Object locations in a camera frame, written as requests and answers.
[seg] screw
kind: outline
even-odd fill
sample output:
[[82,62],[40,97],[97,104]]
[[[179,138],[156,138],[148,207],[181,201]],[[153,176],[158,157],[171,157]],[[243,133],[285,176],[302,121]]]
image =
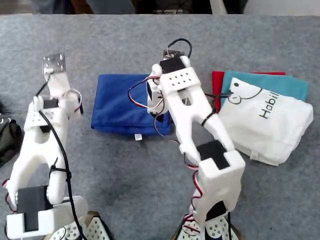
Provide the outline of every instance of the screw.
[[15,193],[15,204],[18,204],[18,192]]

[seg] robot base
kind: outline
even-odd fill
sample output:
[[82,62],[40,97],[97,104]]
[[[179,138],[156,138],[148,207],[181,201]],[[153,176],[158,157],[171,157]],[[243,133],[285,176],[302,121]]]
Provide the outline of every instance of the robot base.
[[[183,219],[171,240],[229,240],[229,225],[227,220],[223,216],[208,221],[205,224],[204,237],[200,237],[199,233],[195,232],[194,230],[190,230],[185,226],[189,226],[200,231],[200,227],[195,221],[185,222],[185,220]],[[245,239],[233,225],[231,225],[231,239]]]
[[[97,212],[89,211],[82,222],[82,231],[88,240],[114,240],[110,230],[100,219]],[[42,240],[78,240],[82,239],[76,223],[73,222],[57,230],[52,235],[45,236]]]

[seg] teal cloth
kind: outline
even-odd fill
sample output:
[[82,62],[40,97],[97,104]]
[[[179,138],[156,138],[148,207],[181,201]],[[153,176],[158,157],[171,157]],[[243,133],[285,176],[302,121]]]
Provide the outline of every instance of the teal cloth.
[[[237,78],[248,84],[283,96],[293,97],[304,102],[307,100],[309,83],[292,76],[226,71],[223,77],[221,93],[228,92],[232,78]],[[225,98],[221,98],[221,106],[225,100]]]

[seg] metal bracket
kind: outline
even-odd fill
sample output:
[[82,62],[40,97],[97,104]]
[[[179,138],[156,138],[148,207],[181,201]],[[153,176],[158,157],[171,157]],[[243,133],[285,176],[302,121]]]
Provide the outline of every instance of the metal bracket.
[[174,57],[184,56],[184,51],[175,51],[175,50],[163,50],[163,58],[164,59],[172,59]]
[[42,60],[42,69],[44,75],[53,73],[64,73],[66,71],[66,61],[64,53],[44,56]]

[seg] red cloth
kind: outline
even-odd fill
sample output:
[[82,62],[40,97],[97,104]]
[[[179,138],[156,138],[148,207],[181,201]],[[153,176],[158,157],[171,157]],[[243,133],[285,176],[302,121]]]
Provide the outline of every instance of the red cloth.
[[[270,74],[270,75],[286,75],[285,72],[253,72],[254,74]],[[224,71],[213,71],[212,72],[212,90],[213,95],[217,96],[221,94],[222,84],[224,82]],[[221,101],[220,98],[215,100],[214,106],[217,108],[217,111],[220,111]]]

